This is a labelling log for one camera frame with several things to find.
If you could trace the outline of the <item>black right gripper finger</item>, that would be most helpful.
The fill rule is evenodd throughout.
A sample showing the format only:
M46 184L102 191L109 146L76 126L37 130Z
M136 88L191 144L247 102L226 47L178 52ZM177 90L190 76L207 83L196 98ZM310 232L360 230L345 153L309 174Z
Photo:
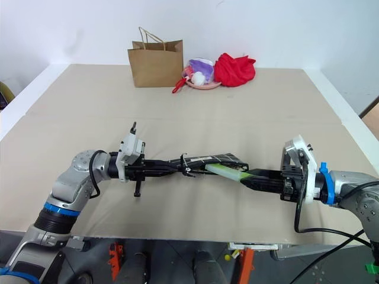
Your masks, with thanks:
M245 177L240 182L252 190L269 193L281 193L284 187L282 179L271 179L262 176Z
M249 180L252 181L282 181L283 177L279 170L252 169L248 171Z

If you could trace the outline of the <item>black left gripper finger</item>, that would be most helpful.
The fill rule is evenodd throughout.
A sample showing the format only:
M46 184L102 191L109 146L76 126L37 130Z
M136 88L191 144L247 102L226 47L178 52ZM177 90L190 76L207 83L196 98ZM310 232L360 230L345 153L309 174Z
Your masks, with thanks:
M163 177L163 176L168 176L172 175L174 173L182 173L184 176L192 177L194 178L195 176L190 174L187 171L180 171L178 169L146 169L145 170L145 176L146 177L152 177L152 178L157 178L157 177Z
M152 171L183 171L186 165L180 160L145 160L144 168Z

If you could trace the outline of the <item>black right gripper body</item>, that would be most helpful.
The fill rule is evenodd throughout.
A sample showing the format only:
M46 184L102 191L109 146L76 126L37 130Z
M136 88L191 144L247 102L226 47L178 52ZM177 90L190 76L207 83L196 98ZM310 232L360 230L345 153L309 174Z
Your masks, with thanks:
M303 150L282 150L281 177L283 201L301 202L304 199L308 175L308 160Z

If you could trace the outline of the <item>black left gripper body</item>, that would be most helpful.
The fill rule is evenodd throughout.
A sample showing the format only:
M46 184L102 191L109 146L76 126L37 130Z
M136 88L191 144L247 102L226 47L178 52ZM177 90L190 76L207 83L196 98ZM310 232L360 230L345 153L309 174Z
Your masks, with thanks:
M134 197L141 196L141 185L145 181L145 173L144 159L137 159L133 164L125 166L126 178L136 183Z

